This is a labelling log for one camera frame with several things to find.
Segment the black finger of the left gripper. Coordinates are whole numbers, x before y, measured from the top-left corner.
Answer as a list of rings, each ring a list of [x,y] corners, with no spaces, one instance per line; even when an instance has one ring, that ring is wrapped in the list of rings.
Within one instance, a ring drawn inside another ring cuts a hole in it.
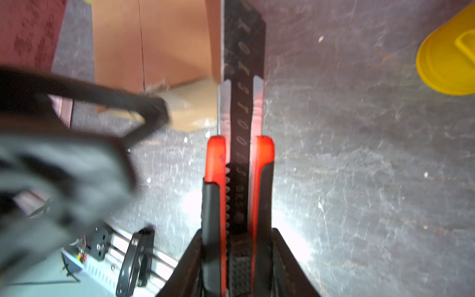
[[[134,111],[143,124],[122,137],[128,147],[164,128],[169,123],[168,107],[161,97],[147,97],[120,89],[95,85],[68,77],[35,70],[1,67],[1,83],[5,92],[14,95],[55,95],[111,108]]]

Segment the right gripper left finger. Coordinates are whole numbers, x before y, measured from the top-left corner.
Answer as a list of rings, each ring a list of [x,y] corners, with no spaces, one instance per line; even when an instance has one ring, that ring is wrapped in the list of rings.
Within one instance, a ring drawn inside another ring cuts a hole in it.
[[[202,296],[202,234],[198,230],[172,275],[156,297]]]

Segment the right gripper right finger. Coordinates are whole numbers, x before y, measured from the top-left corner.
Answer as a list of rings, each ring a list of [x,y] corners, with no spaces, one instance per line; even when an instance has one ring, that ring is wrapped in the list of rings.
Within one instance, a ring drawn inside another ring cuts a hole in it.
[[[273,296],[320,297],[277,228],[272,229]]]

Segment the red black utility knife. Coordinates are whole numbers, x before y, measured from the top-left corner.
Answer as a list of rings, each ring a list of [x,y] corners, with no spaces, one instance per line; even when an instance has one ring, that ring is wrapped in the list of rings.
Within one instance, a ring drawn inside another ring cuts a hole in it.
[[[248,1],[210,3],[218,53],[218,134],[202,204],[202,296],[272,294],[273,141],[262,135],[266,24]]]

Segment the brown cardboard express box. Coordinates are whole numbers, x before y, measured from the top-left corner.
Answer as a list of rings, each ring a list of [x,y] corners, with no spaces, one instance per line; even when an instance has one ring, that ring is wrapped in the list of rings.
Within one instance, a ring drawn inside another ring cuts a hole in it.
[[[220,1],[93,1],[95,81],[162,97],[171,128],[216,125]]]

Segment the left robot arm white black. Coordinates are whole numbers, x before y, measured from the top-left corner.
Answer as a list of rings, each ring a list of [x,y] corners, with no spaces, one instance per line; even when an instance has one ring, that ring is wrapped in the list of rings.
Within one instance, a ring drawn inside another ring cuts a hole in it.
[[[51,96],[134,111],[126,135],[69,129]],[[166,101],[1,66],[1,286],[88,233],[137,189],[128,148],[169,122]]]

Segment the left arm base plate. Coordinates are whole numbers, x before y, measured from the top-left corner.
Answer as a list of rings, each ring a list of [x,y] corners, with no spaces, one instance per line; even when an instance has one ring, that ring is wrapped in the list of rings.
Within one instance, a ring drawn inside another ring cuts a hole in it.
[[[106,223],[96,225],[61,249],[63,269],[68,277],[78,280],[81,272],[101,279],[106,275],[105,257],[111,244],[113,229]]]

